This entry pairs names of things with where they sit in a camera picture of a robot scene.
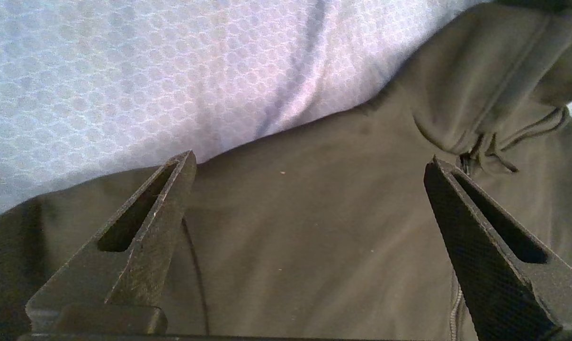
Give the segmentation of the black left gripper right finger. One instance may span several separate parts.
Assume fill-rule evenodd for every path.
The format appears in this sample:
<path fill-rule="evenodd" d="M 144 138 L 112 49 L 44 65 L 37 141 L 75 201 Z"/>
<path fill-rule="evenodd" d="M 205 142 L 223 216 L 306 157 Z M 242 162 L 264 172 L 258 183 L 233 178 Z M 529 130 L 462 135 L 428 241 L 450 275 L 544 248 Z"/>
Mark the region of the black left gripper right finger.
<path fill-rule="evenodd" d="M 481 341 L 572 341 L 572 268 L 453 164 L 424 186 Z"/>

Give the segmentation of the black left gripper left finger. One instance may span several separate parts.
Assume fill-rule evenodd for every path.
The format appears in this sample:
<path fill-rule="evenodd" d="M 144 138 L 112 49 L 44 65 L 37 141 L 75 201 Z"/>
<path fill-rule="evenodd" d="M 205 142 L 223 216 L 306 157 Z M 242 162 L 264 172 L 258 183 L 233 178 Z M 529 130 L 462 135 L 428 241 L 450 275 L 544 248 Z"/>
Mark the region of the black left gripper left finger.
<path fill-rule="evenodd" d="M 169 159 L 26 305 L 32 332 L 165 332 L 159 308 L 197 158 Z"/>

